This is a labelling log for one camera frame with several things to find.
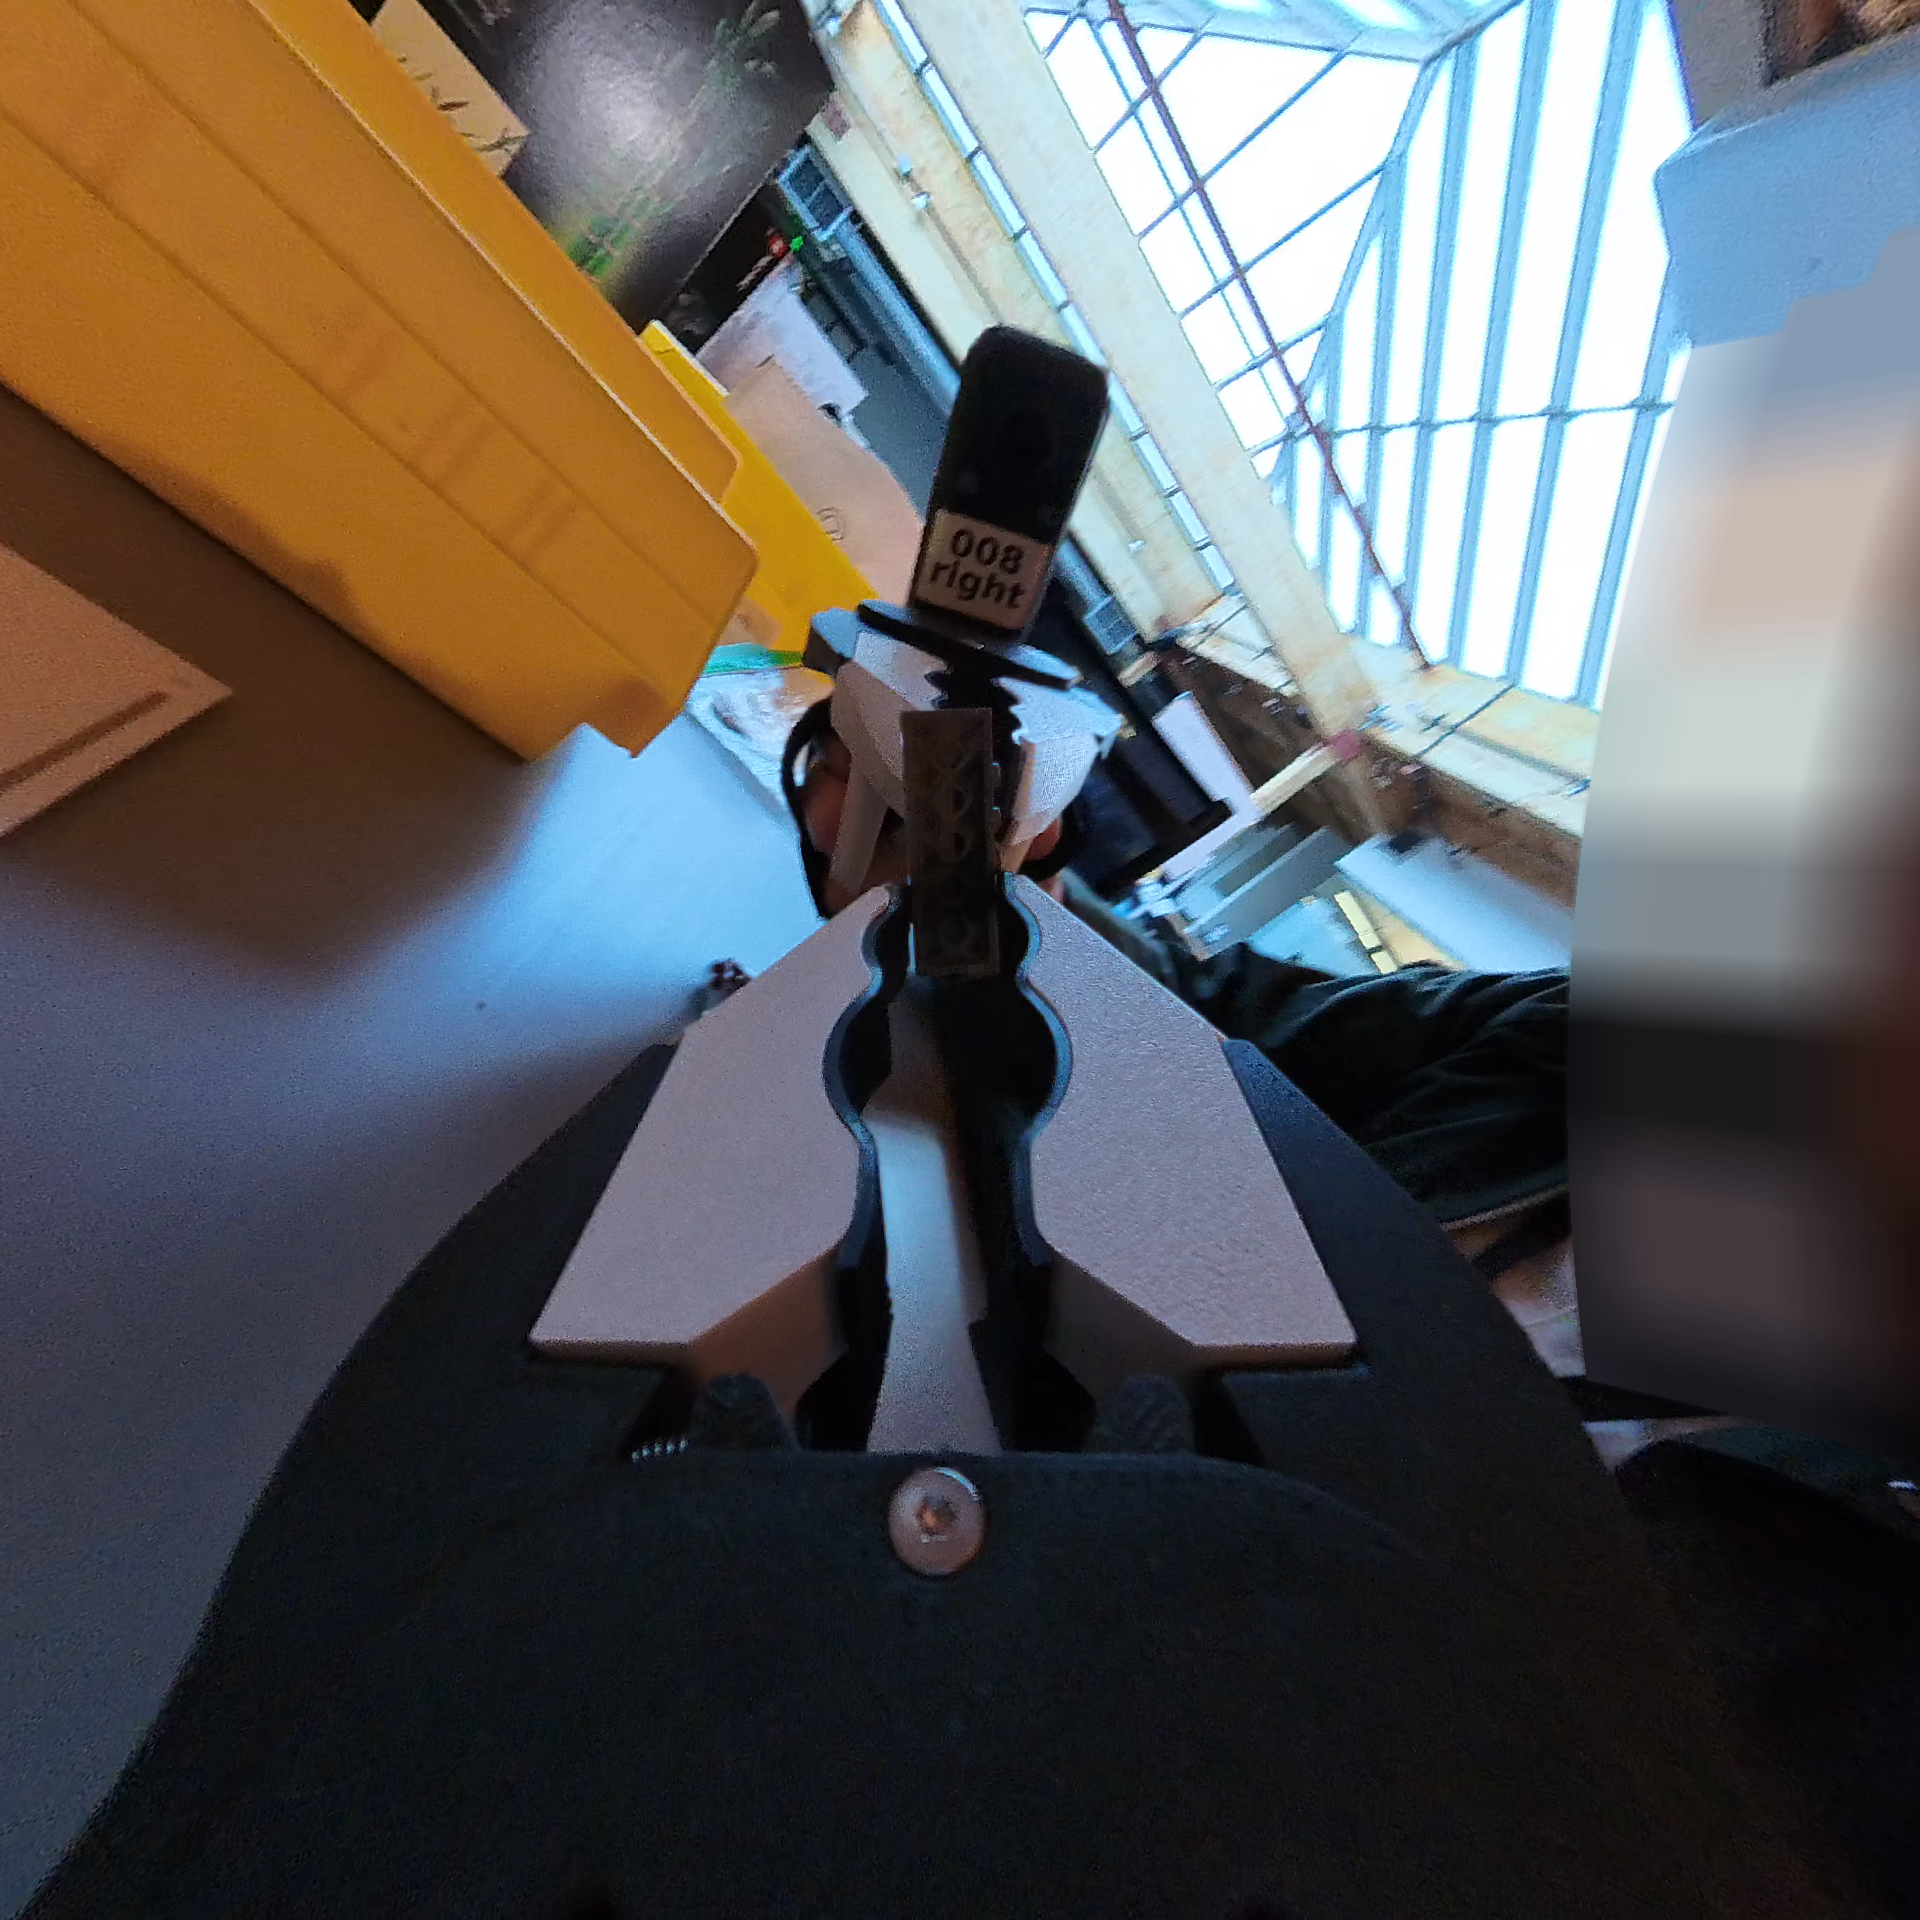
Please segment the yellow plastic bin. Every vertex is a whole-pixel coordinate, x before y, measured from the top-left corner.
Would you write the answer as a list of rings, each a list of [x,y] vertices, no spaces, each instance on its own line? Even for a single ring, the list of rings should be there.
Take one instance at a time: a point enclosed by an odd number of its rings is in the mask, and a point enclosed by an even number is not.
[[[350,4],[4,4],[4,382],[504,747],[641,751],[739,454]]]
[[[736,452],[721,506],[757,551],[735,620],[781,664],[801,664],[812,618],[876,598],[875,584],[778,471],[713,374],[660,323],[641,344]]]

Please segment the long grey studded plate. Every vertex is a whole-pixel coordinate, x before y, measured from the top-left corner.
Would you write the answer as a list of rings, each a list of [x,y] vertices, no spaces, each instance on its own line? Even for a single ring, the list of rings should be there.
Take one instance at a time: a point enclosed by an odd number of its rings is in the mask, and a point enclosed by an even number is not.
[[[997,735],[985,705],[900,716],[915,972],[988,980],[1001,969]]]

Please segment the green zip plastic bag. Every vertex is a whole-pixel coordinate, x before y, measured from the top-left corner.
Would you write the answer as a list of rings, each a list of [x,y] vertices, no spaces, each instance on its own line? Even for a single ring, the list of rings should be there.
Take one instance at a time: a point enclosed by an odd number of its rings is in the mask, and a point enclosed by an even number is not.
[[[685,711],[778,802],[782,757],[805,711],[832,696],[832,677],[752,639],[722,642],[693,683]]]

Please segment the open instruction booklet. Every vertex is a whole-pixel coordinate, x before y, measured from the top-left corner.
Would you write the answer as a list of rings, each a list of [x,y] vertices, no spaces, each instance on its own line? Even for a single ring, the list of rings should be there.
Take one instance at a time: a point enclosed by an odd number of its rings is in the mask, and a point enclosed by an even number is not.
[[[3,550],[3,833],[228,699],[228,687]]]

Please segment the black bamboo print box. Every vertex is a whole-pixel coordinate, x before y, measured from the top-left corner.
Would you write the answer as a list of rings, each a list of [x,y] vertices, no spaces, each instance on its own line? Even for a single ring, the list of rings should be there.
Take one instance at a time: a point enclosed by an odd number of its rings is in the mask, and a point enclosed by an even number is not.
[[[798,2],[354,9],[634,332],[667,319],[831,91]]]

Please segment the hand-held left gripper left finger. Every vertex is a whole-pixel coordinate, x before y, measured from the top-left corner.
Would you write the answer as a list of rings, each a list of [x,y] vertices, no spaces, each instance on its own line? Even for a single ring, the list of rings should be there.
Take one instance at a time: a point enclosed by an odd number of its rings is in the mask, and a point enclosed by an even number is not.
[[[815,1448],[871,1438],[891,1346],[878,1148],[906,972],[867,892],[682,1037],[533,1328],[544,1356],[763,1379]]]

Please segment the person's right hand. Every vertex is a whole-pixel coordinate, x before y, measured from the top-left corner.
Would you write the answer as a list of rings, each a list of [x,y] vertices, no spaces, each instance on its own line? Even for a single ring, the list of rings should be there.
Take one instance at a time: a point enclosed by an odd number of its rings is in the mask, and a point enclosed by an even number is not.
[[[853,757],[834,732],[812,737],[794,759],[794,805],[809,889],[822,919],[846,907],[850,895],[832,881],[832,858],[842,827]]]

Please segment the grey desk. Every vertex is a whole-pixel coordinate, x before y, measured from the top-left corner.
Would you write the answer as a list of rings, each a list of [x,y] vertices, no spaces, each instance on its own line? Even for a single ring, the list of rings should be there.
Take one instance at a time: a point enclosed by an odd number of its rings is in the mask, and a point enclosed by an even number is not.
[[[228,686],[4,837],[12,1915],[394,1287],[819,919],[699,722],[518,762],[12,394],[3,494],[7,547]]]

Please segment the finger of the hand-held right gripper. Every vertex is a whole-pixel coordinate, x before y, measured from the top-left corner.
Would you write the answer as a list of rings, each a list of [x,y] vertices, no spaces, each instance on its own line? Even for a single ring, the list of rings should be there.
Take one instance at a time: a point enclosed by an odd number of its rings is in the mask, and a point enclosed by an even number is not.
[[[1013,873],[1063,820],[1123,720],[1083,683],[1014,676],[990,679],[990,716],[995,847],[1001,869]]]
[[[856,899],[909,876],[900,722],[936,705],[938,672],[935,655],[853,655],[832,677],[831,730],[849,749],[850,770],[829,853],[831,899]]]

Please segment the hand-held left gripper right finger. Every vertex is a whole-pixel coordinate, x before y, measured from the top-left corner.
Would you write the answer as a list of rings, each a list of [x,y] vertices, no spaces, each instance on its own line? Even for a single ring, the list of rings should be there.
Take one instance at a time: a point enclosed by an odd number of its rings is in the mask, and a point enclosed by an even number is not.
[[[1350,1362],[1357,1328],[1209,1020],[1031,880],[972,983],[972,1350],[999,1436],[1076,1450],[1136,1376]]]

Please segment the numbered paper bag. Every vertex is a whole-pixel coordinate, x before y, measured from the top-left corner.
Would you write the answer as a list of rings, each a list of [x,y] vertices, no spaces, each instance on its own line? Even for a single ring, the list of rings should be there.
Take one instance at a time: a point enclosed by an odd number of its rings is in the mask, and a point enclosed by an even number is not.
[[[869,391],[805,303],[787,258],[699,354],[732,417],[801,496],[875,600],[904,604],[922,515],[853,425]]]

